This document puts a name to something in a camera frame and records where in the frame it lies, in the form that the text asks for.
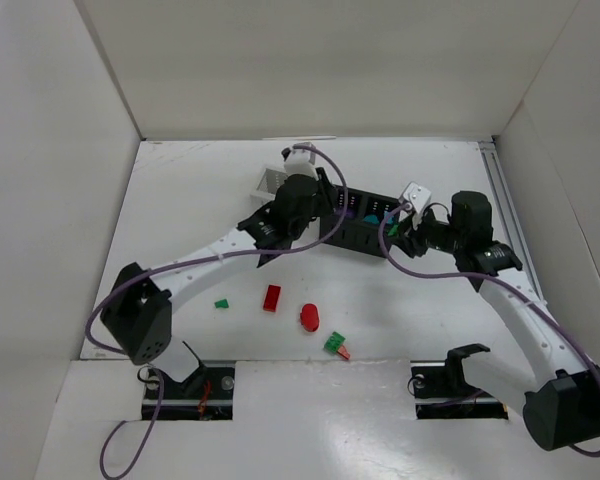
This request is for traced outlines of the teal round lego piece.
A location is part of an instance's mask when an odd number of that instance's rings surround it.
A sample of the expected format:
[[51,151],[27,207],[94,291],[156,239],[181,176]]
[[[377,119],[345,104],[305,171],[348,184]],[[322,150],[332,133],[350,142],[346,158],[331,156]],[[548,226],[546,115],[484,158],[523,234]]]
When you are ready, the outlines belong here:
[[380,224],[380,219],[378,218],[377,215],[374,215],[374,214],[366,215],[363,218],[363,221],[365,223],[369,223],[369,224],[373,224],[373,225],[379,225]]

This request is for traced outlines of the red rectangular lego brick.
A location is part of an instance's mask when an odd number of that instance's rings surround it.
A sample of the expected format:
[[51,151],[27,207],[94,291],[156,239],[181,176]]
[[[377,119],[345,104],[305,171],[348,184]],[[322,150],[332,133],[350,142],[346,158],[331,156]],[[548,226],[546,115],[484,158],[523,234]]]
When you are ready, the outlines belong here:
[[275,313],[277,310],[280,294],[281,294],[281,287],[279,285],[270,284],[267,287],[267,290],[266,290],[266,293],[264,296],[262,309],[265,312]]

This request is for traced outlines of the green square lego brick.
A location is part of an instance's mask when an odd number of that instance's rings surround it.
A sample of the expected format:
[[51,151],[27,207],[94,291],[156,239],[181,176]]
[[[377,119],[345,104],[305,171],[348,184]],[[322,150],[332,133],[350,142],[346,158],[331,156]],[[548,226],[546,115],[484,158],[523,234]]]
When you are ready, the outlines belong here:
[[337,354],[339,349],[344,345],[344,342],[345,337],[338,332],[333,331],[324,343],[323,348],[331,354]]

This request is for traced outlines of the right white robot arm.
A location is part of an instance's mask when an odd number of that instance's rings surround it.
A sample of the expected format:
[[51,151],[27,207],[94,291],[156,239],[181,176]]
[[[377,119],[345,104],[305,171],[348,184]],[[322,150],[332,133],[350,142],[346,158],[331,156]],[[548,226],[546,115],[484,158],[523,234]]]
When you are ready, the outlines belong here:
[[451,349],[434,384],[450,397],[486,393],[517,412],[545,451],[568,447],[600,457],[600,366],[561,327],[536,294],[512,248],[495,240],[492,207],[475,191],[451,198],[447,218],[433,212],[430,191],[410,183],[382,227],[381,247],[394,245],[410,258],[436,250],[453,257],[451,278],[465,278],[496,312],[529,363],[530,372],[499,360],[474,343]]

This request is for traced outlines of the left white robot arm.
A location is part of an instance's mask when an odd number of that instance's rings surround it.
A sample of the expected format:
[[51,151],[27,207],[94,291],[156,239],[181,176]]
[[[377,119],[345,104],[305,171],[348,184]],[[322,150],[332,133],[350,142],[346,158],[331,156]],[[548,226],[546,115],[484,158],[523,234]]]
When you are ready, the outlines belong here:
[[184,387],[199,385],[205,368],[185,341],[174,339],[174,314],[229,277],[294,251],[311,222],[334,212],[337,199],[323,168],[289,175],[273,201],[207,247],[163,267],[124,267],[101,309],[102,324],[133,364],[150,365]]

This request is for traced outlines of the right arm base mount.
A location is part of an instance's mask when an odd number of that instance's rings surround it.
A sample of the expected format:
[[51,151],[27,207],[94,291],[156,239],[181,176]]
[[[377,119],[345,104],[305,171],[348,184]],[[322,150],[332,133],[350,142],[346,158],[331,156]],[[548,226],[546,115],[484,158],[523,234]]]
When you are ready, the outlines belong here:
[[410,362],[407,390],[415,400],[417,420],[509,419],[505,405],[465,381],[462,361],[482,352],[489,349],[469,344],[449,350],[443,360]]

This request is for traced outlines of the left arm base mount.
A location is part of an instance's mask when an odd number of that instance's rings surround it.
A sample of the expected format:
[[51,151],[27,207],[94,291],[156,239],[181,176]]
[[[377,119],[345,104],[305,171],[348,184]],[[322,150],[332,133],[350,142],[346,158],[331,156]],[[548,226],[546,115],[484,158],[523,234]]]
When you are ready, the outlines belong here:
[[231,421],[236,362],[203,360],[201,374],[178,383],[159,370],[142,367],[137,380],[144,386],[141,419],[150,420],[157,414],[165,421]]

